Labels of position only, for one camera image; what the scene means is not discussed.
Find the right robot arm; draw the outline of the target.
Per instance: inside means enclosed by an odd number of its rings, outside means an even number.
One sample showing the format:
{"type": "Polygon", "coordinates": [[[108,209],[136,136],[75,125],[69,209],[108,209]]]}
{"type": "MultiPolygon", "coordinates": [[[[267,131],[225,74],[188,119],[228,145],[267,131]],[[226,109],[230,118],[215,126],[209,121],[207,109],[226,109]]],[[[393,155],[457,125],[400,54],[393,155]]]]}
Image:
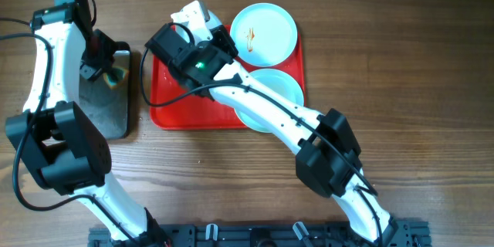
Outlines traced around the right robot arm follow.
{"type": "Polygon", "coordinates": [[[207,97],[242,112],[278,137],[295,155],[296,176],[325,198],[334,198],[363,240],[386,246],[391,216],[364,177],[360,145],[347,118],[322,114],[287,100],[260,83],[241,63],[223,25],[203,39],[183,39],[180,23],[163,25],[146,43],[188,95],[207,97]]]}

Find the green yellow sponge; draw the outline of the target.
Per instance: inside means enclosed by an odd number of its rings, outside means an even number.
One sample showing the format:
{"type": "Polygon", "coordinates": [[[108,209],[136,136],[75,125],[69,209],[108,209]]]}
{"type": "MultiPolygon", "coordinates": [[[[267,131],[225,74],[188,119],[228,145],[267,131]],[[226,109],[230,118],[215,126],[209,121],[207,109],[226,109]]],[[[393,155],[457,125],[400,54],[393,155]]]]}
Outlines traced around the green yellow sponge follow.
{"type": "Polygon", "coordinates": [[[126,82],[128,76],[128,69],[115,66],[108,73],[103,74],[103,80],[111,90],[115,90],[126,82]]]}

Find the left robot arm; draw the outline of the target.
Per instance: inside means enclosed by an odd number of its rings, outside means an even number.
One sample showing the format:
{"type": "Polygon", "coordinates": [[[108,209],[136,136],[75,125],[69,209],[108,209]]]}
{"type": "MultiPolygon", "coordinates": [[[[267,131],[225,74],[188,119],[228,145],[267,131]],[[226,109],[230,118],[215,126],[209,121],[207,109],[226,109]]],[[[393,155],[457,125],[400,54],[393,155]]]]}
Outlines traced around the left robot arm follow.
{"type": "Polygon", "coordinates": [[[81,202],[107,227],[114,246],[169,246],[165,231],[113,175],[107,140],[79,105],[81,61],[111,60],[127,44],[93,31],[94,0],[54,3],[33,14],[31,92],[22,113],[5,122],[16,150],[15,196],[31,211],[81,202]]]}

